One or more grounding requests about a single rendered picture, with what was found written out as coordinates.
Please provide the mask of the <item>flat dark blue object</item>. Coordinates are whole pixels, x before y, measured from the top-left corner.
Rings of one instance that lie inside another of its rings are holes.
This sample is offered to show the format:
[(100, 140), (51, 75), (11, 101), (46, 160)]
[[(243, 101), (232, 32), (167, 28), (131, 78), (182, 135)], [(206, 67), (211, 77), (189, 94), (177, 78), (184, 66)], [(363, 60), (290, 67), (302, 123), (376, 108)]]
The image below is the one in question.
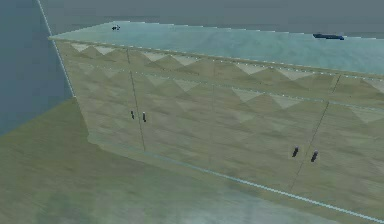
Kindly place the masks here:
[(315, 33), (313, 34), (313, 37), (317, 39), (345, 40), (342, 35), (334, 35), (334, 34)]

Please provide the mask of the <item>beige patterned sideboard cabinet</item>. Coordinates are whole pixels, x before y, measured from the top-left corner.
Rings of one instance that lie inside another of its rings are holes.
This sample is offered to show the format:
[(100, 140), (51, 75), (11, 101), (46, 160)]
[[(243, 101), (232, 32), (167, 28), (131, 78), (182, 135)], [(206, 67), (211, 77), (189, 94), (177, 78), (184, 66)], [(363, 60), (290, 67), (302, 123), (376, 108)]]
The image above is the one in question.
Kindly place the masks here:
[(384, 39), (344, 39), (131, 21), (53, 36), (92, 144), (384, 224)]

